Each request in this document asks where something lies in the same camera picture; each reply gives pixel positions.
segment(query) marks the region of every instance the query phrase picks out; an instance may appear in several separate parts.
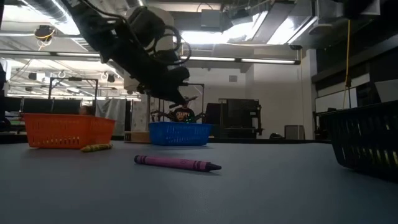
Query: robotic arm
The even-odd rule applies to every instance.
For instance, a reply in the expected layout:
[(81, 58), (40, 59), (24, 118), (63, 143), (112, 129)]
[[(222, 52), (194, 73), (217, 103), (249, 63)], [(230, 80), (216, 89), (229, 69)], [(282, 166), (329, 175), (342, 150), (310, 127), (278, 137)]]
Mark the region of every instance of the robotic arm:
[[(165, 25), (164, 21), (146, 7), (138, 7), (126, 19), (123, 16), (103, 12), (88, 0), (62, 0), (69, 10), (81, 35), (101, 55), (101, 62), (115, 61), (131, 78), (140, 84), (137, 90), (151, 96), (178, 104), (185, 100), (178, 86), (189, 77), (185, 60), (177, 57), (181, 46), (178, 30)], [(175, 36), (177, 46), (169, 50), (157, 50), (158, 41), (166, 36)]]

